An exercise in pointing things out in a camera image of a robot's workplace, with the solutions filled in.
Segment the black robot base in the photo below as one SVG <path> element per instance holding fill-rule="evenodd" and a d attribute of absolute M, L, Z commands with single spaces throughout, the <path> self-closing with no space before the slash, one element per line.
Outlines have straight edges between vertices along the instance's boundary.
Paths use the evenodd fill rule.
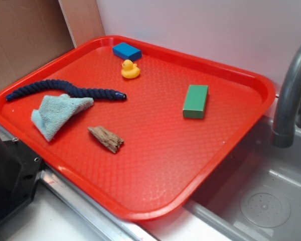
<path fill-rule="evenodd" d="M 42 166 L 24 142 L 0 138 L 0 225 L 33 201 Z"/>

